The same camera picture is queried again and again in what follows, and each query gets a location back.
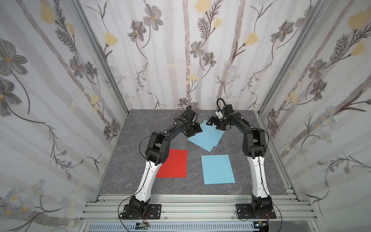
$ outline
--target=red paper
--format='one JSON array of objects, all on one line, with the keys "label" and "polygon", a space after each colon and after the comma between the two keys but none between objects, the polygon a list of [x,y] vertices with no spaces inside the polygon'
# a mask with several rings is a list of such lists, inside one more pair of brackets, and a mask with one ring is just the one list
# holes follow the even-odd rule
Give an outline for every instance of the red paper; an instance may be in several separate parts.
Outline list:
[{"label": "red paper", "polygon": [[156,178],[187,177],[188,151],[170,149],[169,156],[158,170]]}]

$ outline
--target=gray marble table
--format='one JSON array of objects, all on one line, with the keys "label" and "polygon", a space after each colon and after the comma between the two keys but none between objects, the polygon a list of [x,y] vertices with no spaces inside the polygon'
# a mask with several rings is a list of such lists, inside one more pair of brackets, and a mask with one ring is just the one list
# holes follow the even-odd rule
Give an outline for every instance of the gray marble table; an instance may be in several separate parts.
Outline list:
[{"label": "gray marble table", "polygon": [[[145,159],[139,153],[140,141],[153,131],[162,131],[173,123],[183,110],[131,110],[122,128],[114,154],[107,167],[100,194],[134,194],[142,178]],[[196,110],[198,122],[208,120],[215,110]],[[239,111],[253,126],[259,127],[253,111]],[[182,133],[170,148],[188,151],[186,178],[156,178],[152,194],[249,195],[252,180],[249,162],[242,152],[242,133],[236,128],[225,131],[217,147],[208,152],[191,143]],[[144,153],[149,138],[141,146]],[[235,183],[204,184],[201,156],[229,155]],[[265,156],[265,174],[271,195],[285,195],[285,187],[269,149]]]}]

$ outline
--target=wall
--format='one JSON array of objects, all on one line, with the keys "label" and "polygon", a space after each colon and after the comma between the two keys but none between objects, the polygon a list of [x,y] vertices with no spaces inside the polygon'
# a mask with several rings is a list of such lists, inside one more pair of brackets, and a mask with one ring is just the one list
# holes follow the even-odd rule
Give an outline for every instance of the wall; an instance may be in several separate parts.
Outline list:
[{"label": "wall", "polygon": [[331,1],[262,114],[327,232],[370,230],[370,37],[369,1]]},{"label": "wall", "polygon": [[124,114],[68,1],[0,14],[0,228],[78,231]]},{"label": "wall", "polygon": [[131,109],[258,109],[315,1],[81,0]]}]

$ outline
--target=light blue sheet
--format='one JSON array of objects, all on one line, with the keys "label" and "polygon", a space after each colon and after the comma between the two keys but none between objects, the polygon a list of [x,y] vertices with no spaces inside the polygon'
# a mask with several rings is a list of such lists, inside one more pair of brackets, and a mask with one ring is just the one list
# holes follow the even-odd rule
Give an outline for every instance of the light blue sheet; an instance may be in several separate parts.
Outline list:
[{"label": "light blue sheet", "polygon": [[235,183],[228,155],[201,156],[205,184]]},{"label": "light blue sheet", "polygon": [[218,145],[224,131],[217,130],[216,126],[208,126],[206,123],[207,121],[204,120],[202,124],[200,124],[202,129],[201,133],[189,137],[188,140],[210,152],[214,146],[216,147]]}]

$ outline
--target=cable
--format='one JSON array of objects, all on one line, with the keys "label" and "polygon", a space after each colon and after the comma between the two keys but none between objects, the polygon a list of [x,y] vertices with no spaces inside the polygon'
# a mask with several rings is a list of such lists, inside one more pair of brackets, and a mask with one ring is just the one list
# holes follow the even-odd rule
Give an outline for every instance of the cable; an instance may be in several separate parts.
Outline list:
[{"label": "cable", "polygon": [[[144,182],[143,182],[142,186],[144,185],[145,181],[147,180],[147,176],[148,176],[148,173],[149,173],[149,172],[150,172],[150,167],[148,167],[147,175],[145,176],[145,179],[144,179]],[[141,190],[142,190],[142,188],[140,188],[140,190],[139,190],[138,192],[136,192],[134,195],[131,195],[130,197],[128,197],[128,198],[124,199],[123,201],[121,201],[121,203],[120,203],[120,204],[118,205],[118,207],[117,207],[117,216],[118,216],[118,219],[120,219],[121,224],[124,226],[124,228],[125,228],[128,232],[130,232],[130,231],[125,227],[125,225],[122,223],[121,218],[120,218],[120,213],[119,213],[120,205],[121,205],[124,201],[126,201],[127,199],[129,199],[129,198],[131,198],[131,197],[137,195]]]},{"label": "cable", "polygon": [[219,100],[221,100],[221,101],[223,102],[224,106],[226,105],[226,102],[225,102],[224,99],[222,99],[222,98],[218,98],[218,99],[216,100],[216,106],[218,107],[218,109],[221,111],[221,113],[222,113],[223,116],[224,116],[223,111],[222,111],[221,108],[219,107],[219,103],[218,103]]}]

